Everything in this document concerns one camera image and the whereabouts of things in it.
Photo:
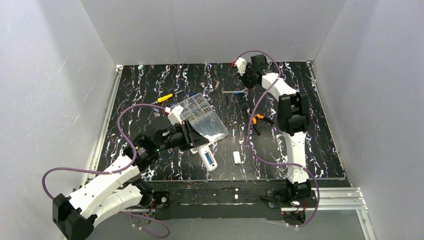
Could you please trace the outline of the blue battery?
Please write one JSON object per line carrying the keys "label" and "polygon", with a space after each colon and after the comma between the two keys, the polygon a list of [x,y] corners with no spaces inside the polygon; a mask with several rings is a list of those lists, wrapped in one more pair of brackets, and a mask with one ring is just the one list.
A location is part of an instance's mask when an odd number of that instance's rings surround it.
{"label": "blue battery", "polygon": [[212,157],[211,157],[210,153],[209,153],[209,152],[206,152],[204,155],[205,155],[205,158],[206,158],[206,160],[207,160],[208,164],[209,164],[210,166],[214,166],[214,165],[215,165],[215,162],[214,162],[214,160],[212,159]]}

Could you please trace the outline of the white remote control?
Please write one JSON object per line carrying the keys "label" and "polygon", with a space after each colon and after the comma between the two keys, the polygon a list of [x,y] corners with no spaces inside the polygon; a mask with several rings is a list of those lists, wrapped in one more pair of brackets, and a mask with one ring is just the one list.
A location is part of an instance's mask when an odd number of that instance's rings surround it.
{"label": "white remote control", "polygon": [[218,164],[209,146],[207,144],[204,144],[204,145],[198,146],[196,149],[203,164],[205,165],[206,170],[208,172],[214,171],[218,167]]}

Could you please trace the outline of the white battery cover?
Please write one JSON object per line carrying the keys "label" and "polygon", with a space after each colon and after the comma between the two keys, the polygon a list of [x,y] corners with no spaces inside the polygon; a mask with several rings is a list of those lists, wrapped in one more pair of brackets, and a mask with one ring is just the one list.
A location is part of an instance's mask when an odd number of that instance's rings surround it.
{"label": "white battery cover", "polygon": [[235,165],[240,165],[242,163],[241,161],[241,155],[239,151],[233,152],[233,160]]}

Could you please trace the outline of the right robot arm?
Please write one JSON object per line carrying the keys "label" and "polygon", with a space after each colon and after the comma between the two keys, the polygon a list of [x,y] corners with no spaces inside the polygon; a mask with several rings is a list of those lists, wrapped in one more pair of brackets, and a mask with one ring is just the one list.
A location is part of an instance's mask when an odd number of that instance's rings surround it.
{"label": "right robot arm", "polygon": [[286,187],[279,195],[270,196],[277,202],[301,202],[311,196],[311,182],[306,171],[306,133],[311,122],[307,93],[301,93],[282,79],[280,72],[268,67],[264,54],[251,57],[251,62],[239,57],[233,62],[245,87],[262,86],[277,100],[277,125],[286,142]]}

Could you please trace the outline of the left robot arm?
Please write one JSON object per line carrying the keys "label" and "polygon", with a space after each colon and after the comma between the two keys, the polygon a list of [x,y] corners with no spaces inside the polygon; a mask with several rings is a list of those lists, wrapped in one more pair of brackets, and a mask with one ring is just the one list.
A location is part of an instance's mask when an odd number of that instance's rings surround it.
{"label": "left robot arm", "polygon": [[196,130],[189,121],[172,124],[156,117],[107,169],[69,195],[52,199],[52,220],[68,240],[85,240],[94,228],[122,210],[152,199],[142,180],[119,188],[159,158],[159,153],[178,147],[187,151],[208,145],[212,136]]}

